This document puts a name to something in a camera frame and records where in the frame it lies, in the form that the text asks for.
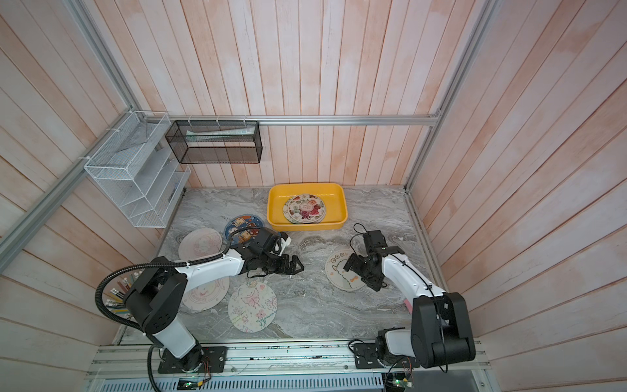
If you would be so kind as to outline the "alpaca cartoon coaster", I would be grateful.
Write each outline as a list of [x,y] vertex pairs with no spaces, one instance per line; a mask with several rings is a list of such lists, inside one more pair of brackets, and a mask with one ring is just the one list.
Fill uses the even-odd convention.
[[355,292],[366,286],[354,271],[345,270],[346,262],[353,253],[350,247],[336,248],[325,263],[325,274],[329,282],[346,292]]

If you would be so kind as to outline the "pink eraser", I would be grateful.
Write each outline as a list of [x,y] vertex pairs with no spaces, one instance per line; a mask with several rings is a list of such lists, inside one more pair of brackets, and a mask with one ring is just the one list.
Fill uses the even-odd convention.
[[410,301],[410,300],[408,300],[408,299],[405,299],[405,300],[403,301],[403,304],[406,306],[406,308],[407,308],[407,310],[408,310],[409,314],[411,315],[411,314],[412,314],[412,311],[413,311],[412,301]]

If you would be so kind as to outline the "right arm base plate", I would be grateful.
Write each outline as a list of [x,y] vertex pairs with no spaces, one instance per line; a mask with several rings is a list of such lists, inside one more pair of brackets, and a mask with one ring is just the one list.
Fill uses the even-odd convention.
[[357,369],[419,367],[415,358],[390,354],[378,343],[366,343],[356,339],[349,342],[348,348],[354,356],[354,365]]

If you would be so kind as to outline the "white pink bow coaster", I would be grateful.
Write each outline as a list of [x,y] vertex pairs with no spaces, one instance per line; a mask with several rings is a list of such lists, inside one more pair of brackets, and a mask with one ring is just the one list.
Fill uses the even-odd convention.
[[184,294],[182,305],[192,312],[210,310],[225,298],[229,287],[229,277],[202,284]]

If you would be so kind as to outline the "yellow plastic storage box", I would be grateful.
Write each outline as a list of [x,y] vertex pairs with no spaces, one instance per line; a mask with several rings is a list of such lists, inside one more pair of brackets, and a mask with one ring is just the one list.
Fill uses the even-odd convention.
[[[285,203],[298,194],[313,194],[324,202],[326,215],[320,223],[297,225],[283,215]],[[343,188],[335,183],[301,183],[277,185],[270,189],[267,221],[276,231],[339,230],[348,220],[348,207]]]

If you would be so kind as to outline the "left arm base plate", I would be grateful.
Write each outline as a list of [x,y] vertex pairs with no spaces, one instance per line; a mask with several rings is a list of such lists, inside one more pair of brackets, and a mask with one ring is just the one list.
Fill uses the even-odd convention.
[[225,368],[227,351],[227,346],[196,346],[178,359],[168,349],[161,349],[158,373],[221,373]]

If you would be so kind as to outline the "blue bears cartoon coaster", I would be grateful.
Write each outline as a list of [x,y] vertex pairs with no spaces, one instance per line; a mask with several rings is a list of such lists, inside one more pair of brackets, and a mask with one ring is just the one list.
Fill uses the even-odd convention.
[[225,238],[231,238],[231,244],[245,243],[259,233],[259,227],[265,224],[256,215],[241,215],[230,220],[224,228]]

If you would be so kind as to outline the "colored pencils bundle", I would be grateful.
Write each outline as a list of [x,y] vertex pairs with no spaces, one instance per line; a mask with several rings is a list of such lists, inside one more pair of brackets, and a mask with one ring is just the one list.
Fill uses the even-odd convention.
[[140,271],[132,271],[116,277],[106,286],[103,302],[109,311],[123,318],[132,318],[123,300],[139,277]]

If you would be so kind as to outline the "pink kitty coaster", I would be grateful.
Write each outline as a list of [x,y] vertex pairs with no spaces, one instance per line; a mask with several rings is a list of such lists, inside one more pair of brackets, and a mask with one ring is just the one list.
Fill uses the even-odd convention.
[[221,234],[210,228],[201,228],[186,235],[178,248],[181,261],[195,261],[220,253]]

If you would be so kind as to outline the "butterfly floral coaster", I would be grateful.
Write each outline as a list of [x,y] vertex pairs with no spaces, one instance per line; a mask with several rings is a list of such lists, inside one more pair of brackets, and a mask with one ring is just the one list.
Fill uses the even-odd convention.
[[249,281],[235,289],[230,297],[230,321],[243,333],[258,333],[271,325],[278,311],[278,299],[264,283]]

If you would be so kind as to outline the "red roses floral coaster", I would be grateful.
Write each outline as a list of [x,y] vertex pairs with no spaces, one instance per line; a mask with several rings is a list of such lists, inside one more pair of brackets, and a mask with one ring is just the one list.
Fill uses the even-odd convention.
[[313,194],[299,194],[290,198],[290,213],[297,224],[318,224],[326,217],[327,209],[323,200]]

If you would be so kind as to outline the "green flowers pattern coaster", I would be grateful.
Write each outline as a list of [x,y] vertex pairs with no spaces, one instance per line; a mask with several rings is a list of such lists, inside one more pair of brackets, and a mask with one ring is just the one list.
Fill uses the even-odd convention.
[[284,206],[282,207],[282,213],[283,216],[285,217],[285,219],[292,223],[292,224],[297,224],[297,221],[295,221],[292,217],[292,214],[290,213],[290,209],[289,209],[289,205],[291,203],[291,199],[287,200],[287,202],[285,202]]

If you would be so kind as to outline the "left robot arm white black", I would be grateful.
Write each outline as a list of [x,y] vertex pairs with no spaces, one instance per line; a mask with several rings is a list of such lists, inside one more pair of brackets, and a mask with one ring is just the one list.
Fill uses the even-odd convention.
[[[106,276],[96,288],[96,308],[106,318],[144,333],[183,372],[194,372],[201,367],[204,352],[178,316],[183,297],[196,287],[217,279],[258,269],[264,276],[295,275],[305,267],[298,256],[245,246],[196,261],[172,262],[158,257],[150,263],[125,267]],[[141,274],[122,299],[132,316],[132,319],[126,319],[109,310],[103,294],[112,280],[136,270]]]

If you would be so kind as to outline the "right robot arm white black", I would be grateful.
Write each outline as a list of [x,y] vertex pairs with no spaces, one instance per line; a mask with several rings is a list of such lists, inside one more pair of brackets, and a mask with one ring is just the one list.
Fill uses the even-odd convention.
[[424,276],[400,248],[372,248],[367,256],[351,254],[345,270],[353,271],[375,291],[389,280],[411,305],[411,326],[381,330],[375,344],[385,366],[405,358],[421,367],[470,362],[476,348],[464,297],[447,292]]

